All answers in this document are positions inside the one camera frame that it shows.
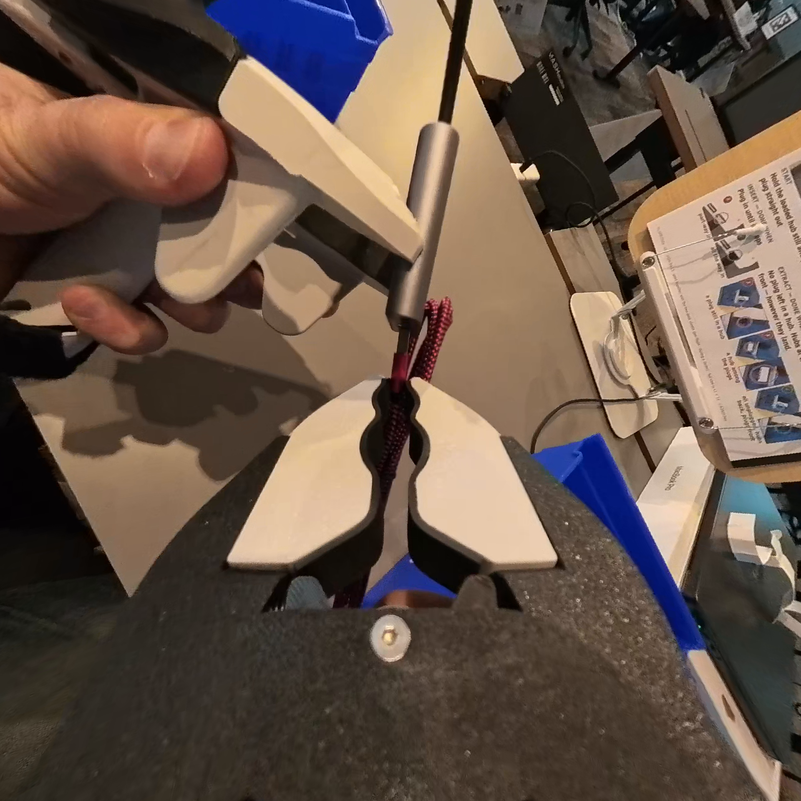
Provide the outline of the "blue plastic bin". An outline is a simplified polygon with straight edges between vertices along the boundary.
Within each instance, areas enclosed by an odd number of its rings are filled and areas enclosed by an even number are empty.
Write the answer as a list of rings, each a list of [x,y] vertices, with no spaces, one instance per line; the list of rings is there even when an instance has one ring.
[[[207,14],[330,123],[393,34],[379,1],[216,1]]]
[[[689,656],[691,652],[707,651],[702,627],[670,574],[602,435],[594,434],[564,446],[546,448],[533,456],[513,437],[499,435],[498,438],[505,447],[511,443],[513,451],[516,448],[525,452],[526,466],[530,462],[538,463],[606,526],[655,596],[682,653]],[[421,591],[433,595],[434,600],[446,602],[456,599],[455,592],[426,575],[406,554],[366,591],[358,608],[369,610],[385,606],[382,599],[398,590]]]

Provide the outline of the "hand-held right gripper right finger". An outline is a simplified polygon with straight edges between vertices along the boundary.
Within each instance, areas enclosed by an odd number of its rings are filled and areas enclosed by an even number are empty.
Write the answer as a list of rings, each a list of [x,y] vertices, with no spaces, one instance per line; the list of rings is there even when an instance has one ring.
[[[408,512],[416,531],[478,573],[551,569],[557,554],[495,427],[411,379]]]

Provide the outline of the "dark laptop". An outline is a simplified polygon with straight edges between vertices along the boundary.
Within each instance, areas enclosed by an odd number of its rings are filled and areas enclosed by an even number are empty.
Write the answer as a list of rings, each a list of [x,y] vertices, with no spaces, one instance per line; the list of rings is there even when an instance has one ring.
[[[799,782],[799,629],[768,618],[726,539],[733,512],[756,516],[760,544],[767,544],[772,529],[783,531],[798,553],[799,597],[799,519],[784,507],[782,486],[716,473],[712,493],[683,593],[715,665],[733,681],[746,721],[756,726],[758,742]]]

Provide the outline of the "grey usb hub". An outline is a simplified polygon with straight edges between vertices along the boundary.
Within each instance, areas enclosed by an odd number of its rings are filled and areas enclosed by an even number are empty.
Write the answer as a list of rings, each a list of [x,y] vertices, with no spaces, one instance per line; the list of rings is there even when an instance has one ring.
[[[407,206],[420,228],[422,247],[415,259],[390,260],[386,306],[391,329],[408,337],[420,331],[424,320],[458,143],[456,128],[444,122],[427,124],[418,138]]]

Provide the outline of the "printed instruction board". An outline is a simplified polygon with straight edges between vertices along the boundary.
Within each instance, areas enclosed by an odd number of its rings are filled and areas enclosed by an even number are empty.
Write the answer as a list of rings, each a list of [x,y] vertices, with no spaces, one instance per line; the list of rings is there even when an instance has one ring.
[[[656,190],[628,243],[721,472],[800,478],[800,114]]]

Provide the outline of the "person's left hand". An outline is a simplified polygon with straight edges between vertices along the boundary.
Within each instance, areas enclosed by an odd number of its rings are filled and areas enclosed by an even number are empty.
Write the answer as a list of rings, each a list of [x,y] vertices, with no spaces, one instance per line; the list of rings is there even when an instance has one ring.
[[[202,199],[226,175],[227,141],[211,118],[107,95],[68,98],[4,64],[1,74],[2,296],[44,247],[46,234],[115,199],[180,207]],[[73,285],[61,304],[82,334],[140,355],[167,340],[164,323],[146,305],[192,331],[215,333],[229,304],[261,309],[263,285],[252,264],[197,305],[179,303],[158,285],[135,305],[103,287]]]

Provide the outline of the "white charger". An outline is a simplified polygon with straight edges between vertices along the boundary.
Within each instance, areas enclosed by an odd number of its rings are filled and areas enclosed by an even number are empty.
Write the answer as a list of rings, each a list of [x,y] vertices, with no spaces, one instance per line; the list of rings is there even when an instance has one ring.
[[[726,523],[726,539],[768,618],[789,629],[799,629],[798,553],[790,538],[783,531],[772,529],[767,544],[760,544],[756,516],[733,512]]]

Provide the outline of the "white laptop box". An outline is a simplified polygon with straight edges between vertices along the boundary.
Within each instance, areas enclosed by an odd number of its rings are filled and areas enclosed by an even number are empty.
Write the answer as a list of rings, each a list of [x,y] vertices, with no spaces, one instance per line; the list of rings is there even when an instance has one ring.
[[[756,726],[746,721],[743,705],[733,692],[733,681],[715,665],[683,593],[703,513],[712,500],[715,474],[693,429],[679,428],[638,498],[637,507],[670,576],[667,586],[678,598],[682,625],[690,630],[688,635],[680,635],[679,625],[674,625],[703,705],[763,797],[779,799],[782,766],[758,742]]]

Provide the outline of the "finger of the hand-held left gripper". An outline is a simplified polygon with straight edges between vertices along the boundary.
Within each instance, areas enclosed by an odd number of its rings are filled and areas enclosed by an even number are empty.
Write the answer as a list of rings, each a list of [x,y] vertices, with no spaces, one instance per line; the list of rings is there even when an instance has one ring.
[[[292,248],[304,253],[333,284],[332,304],[360,285],[387,296],[395,255],[333,214],[312,205],[290,224]]]
[[[353,230],[409,262],[421,229],[395,183],[313,105],[252,57],[219,96],[222,120],[312,187],[315,201]]]

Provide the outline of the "black box on table edge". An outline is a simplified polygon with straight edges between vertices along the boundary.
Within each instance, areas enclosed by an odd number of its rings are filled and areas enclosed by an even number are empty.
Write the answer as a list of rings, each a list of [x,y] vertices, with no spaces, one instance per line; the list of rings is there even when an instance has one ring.
[[[617,201],[610,171],[554,50],[510,85],[503,108],[523,163],[540,172],[537,190],[549,226],[578,227]]]

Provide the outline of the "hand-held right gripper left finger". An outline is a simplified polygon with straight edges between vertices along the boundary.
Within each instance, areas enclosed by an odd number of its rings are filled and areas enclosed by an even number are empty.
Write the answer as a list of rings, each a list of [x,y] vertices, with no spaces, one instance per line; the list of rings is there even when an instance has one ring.
[[[227,556],[253,571],[293,571],[331,554],[375,517],[380,481],[369,436],[380,427],[372,376],[318,408],[289,436]]]

